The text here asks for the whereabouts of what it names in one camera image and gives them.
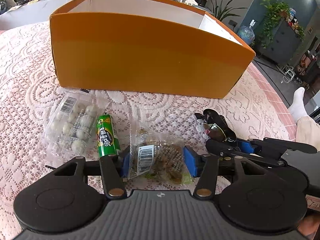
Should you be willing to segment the person right hand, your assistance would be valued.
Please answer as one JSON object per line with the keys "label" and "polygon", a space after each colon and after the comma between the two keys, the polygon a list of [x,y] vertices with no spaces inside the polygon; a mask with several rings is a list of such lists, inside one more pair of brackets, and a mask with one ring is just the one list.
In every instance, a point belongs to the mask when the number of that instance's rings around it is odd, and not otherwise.
{"label": "person right hand", "polygon": [[313,239],[319,227],[319,215],[310,215],[305,217],[298,226],[298,231],[307,239]]}

